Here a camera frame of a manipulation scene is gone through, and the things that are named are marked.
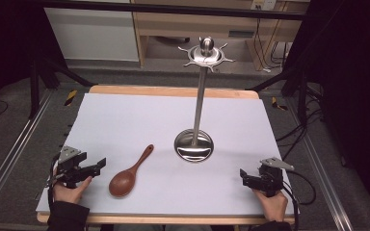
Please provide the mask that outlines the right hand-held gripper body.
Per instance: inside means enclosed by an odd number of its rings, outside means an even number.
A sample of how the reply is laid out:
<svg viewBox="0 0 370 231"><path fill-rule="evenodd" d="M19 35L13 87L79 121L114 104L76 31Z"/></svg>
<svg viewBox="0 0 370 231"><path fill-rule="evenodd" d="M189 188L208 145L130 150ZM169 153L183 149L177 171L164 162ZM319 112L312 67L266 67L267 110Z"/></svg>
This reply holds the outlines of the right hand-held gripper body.
<svg viewBox="0 0 370 231"><path fill-rule="evenodd" d="M254 188L264 192L267 197L272 197L283 188L282 171L295 168L276 157L261 160L260 163L259 177L254 183Z"/></svg>

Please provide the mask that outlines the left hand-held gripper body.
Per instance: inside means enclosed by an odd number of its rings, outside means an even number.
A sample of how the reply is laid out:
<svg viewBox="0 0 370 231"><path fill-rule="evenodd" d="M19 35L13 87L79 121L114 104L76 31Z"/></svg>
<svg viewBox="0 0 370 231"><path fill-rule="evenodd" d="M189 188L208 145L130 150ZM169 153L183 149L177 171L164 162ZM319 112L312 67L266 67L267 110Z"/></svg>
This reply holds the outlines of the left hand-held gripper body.
<svg viewBox="0 0 370 231"><path fill-rule="evenodd" d="M86 180L91 175L89 167L80 167L80 163L86 159L86 152L65 145L58 159L55 178L65 183L69 189L75 189L77 183Z"/></svg>

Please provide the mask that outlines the brown wooden spoon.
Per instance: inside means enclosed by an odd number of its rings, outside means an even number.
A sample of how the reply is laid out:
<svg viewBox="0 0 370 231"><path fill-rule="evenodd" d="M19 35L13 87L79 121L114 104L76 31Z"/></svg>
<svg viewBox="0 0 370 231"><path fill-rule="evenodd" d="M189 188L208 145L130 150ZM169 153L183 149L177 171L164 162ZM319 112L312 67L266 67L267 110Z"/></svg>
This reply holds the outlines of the brown wooden spoon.
<svg viewBox="0 0 370 231"><path fill-rule="evenodd" d="M138 168L152 153L154 145L148 145L139 160L130 168L117 173L109 183L109 193L114 197L124 197L134 188Z"/></svg>

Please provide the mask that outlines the steel utensil rack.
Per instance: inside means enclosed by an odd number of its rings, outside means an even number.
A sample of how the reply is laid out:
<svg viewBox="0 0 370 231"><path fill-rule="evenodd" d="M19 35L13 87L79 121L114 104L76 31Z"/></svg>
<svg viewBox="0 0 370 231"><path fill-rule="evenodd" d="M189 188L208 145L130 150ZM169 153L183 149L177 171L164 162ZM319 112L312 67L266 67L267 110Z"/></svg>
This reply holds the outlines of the steel utensil rack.
<svg viewBox="0 0 370 231"><path fill-rule="evenodd" d="M202 106L205 94L206 77L209 70L223 62L229 62L223 49L224 44L217 47L212 38L200 38L199 45L189 49L180 48L187 53L189 62L186 65L199 67L197 103L195 109L194 125L192 129L180 132L173 143L174 151L184 161L189 163L201 163L206 161L214 151L212 138L200 129Z"/></svg>

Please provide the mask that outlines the person's left hand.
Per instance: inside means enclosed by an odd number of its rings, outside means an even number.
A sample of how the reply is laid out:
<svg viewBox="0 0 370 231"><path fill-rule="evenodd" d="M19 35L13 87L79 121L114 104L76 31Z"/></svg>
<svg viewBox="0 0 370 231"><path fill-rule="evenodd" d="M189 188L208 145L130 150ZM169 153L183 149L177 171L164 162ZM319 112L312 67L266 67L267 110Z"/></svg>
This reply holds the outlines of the person's left hand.
<svg viewBox="0 0 370 231"><path fill-rule="evenodd" d="M86 178L80 186L75 189L67 188L62 182L56 182L53 186L53 196L55 201L62 201L72 204L78 204L82 198L83 192L92 181L92 177Z"/></svg>

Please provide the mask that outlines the person's right hand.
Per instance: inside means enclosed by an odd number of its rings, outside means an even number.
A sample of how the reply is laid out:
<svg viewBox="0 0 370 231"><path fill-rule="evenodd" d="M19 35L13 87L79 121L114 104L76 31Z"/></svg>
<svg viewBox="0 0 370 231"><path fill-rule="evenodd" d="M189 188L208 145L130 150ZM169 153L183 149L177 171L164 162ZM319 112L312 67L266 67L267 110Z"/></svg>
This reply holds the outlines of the person's right hand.
<svg viewBox="0 0 370 231"><path fill-rule="evenodd" d="M253 193L261 204L266 220L278 222L284 221L288 199L281 191L276 192L276 194L271 197L267 197L259 190L253 190Z"/></svg>

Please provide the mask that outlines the yellow black striped tape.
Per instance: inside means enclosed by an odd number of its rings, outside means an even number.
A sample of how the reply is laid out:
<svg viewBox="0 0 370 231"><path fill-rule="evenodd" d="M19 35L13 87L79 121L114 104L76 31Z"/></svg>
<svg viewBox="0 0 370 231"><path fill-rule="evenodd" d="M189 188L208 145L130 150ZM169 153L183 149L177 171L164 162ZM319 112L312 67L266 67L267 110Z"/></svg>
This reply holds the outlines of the yellow black striped tape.
<svg viewBox="0 0 370 231"><path fill-rule="evenodd" d="M279 105L275 97L272 97L272 107L276 109L280 109L282 111L288 111L287 106Z"/></svg>
<svg viewBox="0 0 370 231"><path fill-rule="evenodd" d="M75 95L77 93L77 90L71 90L66 98L64 106L69 106L71 102L73 101Z"/></svg>

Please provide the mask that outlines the white table sheet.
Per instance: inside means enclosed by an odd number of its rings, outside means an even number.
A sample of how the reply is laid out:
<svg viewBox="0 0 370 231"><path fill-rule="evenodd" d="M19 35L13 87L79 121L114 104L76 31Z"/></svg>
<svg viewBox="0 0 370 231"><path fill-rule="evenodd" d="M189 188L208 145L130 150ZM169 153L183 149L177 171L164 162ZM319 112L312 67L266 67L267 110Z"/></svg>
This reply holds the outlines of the white table sheet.
<svg viewBox="0 0 370 231"><path fill-rule="evenodd" d="M196 164L182 160L173 147L175 137L192 127L195 107L193 97L86 94L66 145L86 152L87 164L105 158L106 166L84 192L82 205L94 215L261 215L239 169L255 175L261 160L279 154L262 100L205 99L200 128L213 139L214 151ZM112 178L132 167L150 144L154 149L138 168L133 190L112 196Z"/></svg>

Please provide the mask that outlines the black stand legs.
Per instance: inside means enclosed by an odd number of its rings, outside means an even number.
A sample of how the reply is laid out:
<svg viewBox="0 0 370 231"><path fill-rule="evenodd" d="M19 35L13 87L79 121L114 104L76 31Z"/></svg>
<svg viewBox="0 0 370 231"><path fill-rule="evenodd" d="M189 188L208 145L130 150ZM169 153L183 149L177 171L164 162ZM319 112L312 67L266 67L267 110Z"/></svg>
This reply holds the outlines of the black stand legs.
<svg viewBox="0 0 370 231"><path fill-rule="evenodd" d="M299 93L297 116L300 123L307 123L305 110L307 78L303 71L298 70L297 68L289 68L283 70L277 76L266 80L265 82L255 87L249 88L249 90L259 92L281 80L285 80L285 83L281 89L281 93L283 96L292 96L295 91Z"/></svg>
<svg viewBox="0 0 370 231"><path fill-rule="evenodd" d="M93 87L95 83L90 82L83 77L68 69L67 66L51 61L48 58L35 58L30 65L30 91L31 91L31 110L30 118L33 118L40 108L40 85L42 80L48 89L56 89L60 82L55 73L60 72L68 78L74 80L84 87Z"/></svg>

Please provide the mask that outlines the white cabinet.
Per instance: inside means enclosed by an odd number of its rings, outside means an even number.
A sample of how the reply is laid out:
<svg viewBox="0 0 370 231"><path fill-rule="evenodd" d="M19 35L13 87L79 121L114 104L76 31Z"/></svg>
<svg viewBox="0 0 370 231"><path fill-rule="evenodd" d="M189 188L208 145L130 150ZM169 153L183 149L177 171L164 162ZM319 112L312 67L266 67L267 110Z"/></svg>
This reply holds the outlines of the white cabinet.
<svg viewBox="0 0 370 231"><path fill-rule="evenodd" d="M69 60L139 60L131 13L45 8L63 55Z"/></svg>

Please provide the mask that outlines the black curtain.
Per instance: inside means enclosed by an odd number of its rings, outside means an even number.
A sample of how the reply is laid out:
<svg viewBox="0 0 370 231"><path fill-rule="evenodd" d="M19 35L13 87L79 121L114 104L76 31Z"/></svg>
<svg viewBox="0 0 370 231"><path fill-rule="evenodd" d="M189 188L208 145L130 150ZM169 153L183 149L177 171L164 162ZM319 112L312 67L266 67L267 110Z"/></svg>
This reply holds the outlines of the black curtain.
<svg viewBox="0 0 370 231"><path fill-rule="evenodd" d="M66 65L44 8L0 0L0 89L27 78L39 58Z"/></svg>
<svg viewBox="0 0 370 231"><path fill-rule="evenodd" d="M341 153L370 195L370 0L310 0L307 13L288 62L315 44L308 80L323 87Z"/></svg>

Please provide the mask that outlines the metal floor rail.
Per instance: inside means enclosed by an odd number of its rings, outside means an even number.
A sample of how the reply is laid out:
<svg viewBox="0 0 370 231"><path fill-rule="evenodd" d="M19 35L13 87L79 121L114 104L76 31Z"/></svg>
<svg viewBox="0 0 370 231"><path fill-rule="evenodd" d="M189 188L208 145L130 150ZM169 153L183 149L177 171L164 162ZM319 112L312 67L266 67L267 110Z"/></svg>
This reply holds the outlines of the metal floor rail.
<svg viewBox="0 0 370 231"><path fill-rule="evenodd" d="M27 145L29 139L32 137L36 127L38 126L42 115L44 114L51 97L53 95L53 90L46 90L38 102L38 107L31 118L27 120L22 128L22 131L17 136L11 149L5 156L4 161L0 165L0 192L5 185L9 175L11 174L19 156Z"/></svg>
<svg viewBox="0 0 370 231"><path fill-rule="evenodd" d="M330 214L337 230L354 231L354 227L350 222L350 219L341 203L341 200L332 184L332 181L329 178L328 173L318 156L318 153L309 134L304 135L304 146L306 156L313 169L313 173L317 179L323 197L325 198L326 203L329 207Z"/></svg>

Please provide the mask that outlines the black horizontal frame bar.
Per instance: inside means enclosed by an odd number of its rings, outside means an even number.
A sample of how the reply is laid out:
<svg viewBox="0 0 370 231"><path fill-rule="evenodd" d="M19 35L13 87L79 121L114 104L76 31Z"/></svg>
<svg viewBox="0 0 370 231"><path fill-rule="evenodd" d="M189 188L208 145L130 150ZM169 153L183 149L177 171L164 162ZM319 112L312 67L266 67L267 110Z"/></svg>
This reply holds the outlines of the black horizontal frame bar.
<svg viewBox="0 0 370 231"><path fill-rule="evenodd" d="M243 18L265 18L283 20L306 20L305 13L283 13L254 10L227 10L222 8L152 5L152 4L131 4L131 3L109 3L73 0L32 0L34 3L46 8L93 10L109 12L132 12L132 13L172 13L188 15L210 15L228 16Z"/></svg>

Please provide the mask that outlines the wall power outlet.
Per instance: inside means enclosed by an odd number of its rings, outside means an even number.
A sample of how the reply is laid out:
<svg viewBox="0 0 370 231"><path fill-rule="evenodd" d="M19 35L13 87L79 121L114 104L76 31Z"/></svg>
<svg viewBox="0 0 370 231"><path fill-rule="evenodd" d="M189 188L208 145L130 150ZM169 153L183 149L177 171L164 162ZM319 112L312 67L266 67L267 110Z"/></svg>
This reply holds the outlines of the wall power outlet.
<svg viewBox="0 0 370 231"><path fill-rule="evenodd" d="M272 11L277 0L252 0L251 9L258 11Z"/></svg>

